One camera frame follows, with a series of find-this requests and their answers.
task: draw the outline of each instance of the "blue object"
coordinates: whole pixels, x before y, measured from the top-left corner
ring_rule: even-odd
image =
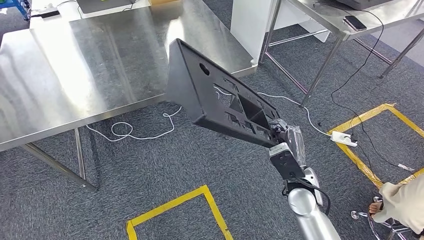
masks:
[[[19,10],[19,12],[23,15],[24,20],[30,20],[30,3],[28,0],[6,0],[6,2],[0,3],[0,9],[12,7],[16,7]]]

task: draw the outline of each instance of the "person's foot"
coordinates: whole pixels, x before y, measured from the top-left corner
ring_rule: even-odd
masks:
[[[368,207],[368,212],[371,215],[371,218],[374,218],[374,214],[381,212],[380,208],[382,206],[381,202],[373,202]]]

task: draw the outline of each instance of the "white cable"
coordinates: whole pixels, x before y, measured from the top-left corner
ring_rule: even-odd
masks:
[[[109,142],[117,142],[117,141],[122,140],[122,139],[124,139],[126,137],[131,137],[131,138],[137,139],[137,140],[157,139],[159,137],[162,137],[163,135],[169,134],[170,132],[174,131],[175,126],[174,126],[174,123],[172,122],[172,118],[171,117],[174,116],[175,114],[177,114],[178,112],[180,112],[182,108],[183,108],[183,106],[180,106],[179,109],[178,109],[178,111],[174,112],[171,115],[169,115],[167,113],[162,114],[162,116],[169,118],[169,121],[171,122],[171,125],[172,125],[172,129],[169,130],[169,131],[166,131],[166,132],[164,132],[164,133],[162,133],[160,135],[157,135],[157,136],[151,136],[151,137],[136,137],[136,136],[133,136],[133,135],[131,135],[131,133],[133,132],[133,126],[131,124],[127,123],[127,122],[124,122],[124,121],[120,121],[120,122],[114,123],[110,127],[110,131],[112,132],[112,134],[115,135],[115,136],[117,136],[117,137],[120,137],[118,139],[110,139],[107,136],[103,135],[101,132],[99,132],[99,131],[97,131],[97,130],[91,128],[91,127],[89,127],[88,125],[86,125],[86,126],[91,131],[94,131],[94,132],[100,134],[102,137],[104,137],[105,139],[107,139]],[[125,124],[125,125],[129,126],[131,128],[131,130],[127,134],[117,134],[116,132],[114,132],[114,127],[116,125],[118,125],[118,124]]]
[[[271,98],[286,99],[286,100],[289,100],[290,102],[292,102],[292,103],[294,103],[294,104],[296,104],[296,105],[299,105],[300,107],[302,107],[302,108],[306,109],[306,112],[307,112],[307,119],[309,120],[310,125],[311,125],[311,126],[312,126],[315,130],[317,130],[318,132],[320,132],[320,133],[322,133],[322,134],[324,134],[324,135],[326,135],[326,136],[331,137],[331,135],[330,135],[330,134],[327,134],[327,133],[325,133],[325,132],[323,132],[323,131],[319,130],[318,128],[316,128],[316,127],[312,124],[311,117],[310,117],[310,114],[309,114],[309,110],[308,110],[305,106],[302,106],[300,103],[298,103],[298,102],[296,102],[296,101],[293,101],[293,100],[291,100],[290,98],[285,97],[285,96],[273,96],[273,95],[269,95],[269,94],[266,94],[266,93],[263,93],[263,92],[258,92],[257,94],[262,94],[262,95],[265,95],[265,96],[268,96],[268,97],[271,97]]]
[[[225,92],[223,92],[219,87],[217,87],[217,86],[213,86],[214,88],[216,88],[218,91],[220,91],[222,94],[224,94],[224,95],[227,95],[227,96],[231,96],[232,94],[231,93],[225,93]]]

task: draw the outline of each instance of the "transparent plastic bag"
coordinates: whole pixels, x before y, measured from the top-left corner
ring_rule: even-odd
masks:
[[[305,144],[300,127],[288,126],[285,130],[285,139],[297,163],[306,166]]]

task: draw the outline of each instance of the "beige pants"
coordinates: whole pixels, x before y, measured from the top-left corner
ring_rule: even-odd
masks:
[[[384,206],[373,217],[377,223],[393,218],[416,234],[424,230],[424,174],[405,185],[386,182],[379,193]]]

